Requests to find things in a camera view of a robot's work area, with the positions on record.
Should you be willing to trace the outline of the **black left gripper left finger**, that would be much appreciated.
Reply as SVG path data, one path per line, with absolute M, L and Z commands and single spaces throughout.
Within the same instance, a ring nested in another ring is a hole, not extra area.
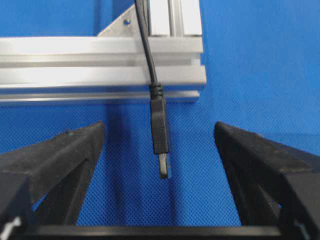
M 105 126 L 97 122 L 1 154 L 1 239 L 17 227 L 74 226 L 104 139 Z

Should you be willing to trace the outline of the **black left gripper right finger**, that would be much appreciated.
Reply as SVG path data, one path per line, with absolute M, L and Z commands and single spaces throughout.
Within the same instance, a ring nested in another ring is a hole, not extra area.
M 285 239 L 320 237 L 320 158 L 224 122 L 214 141 L 240 222 Z

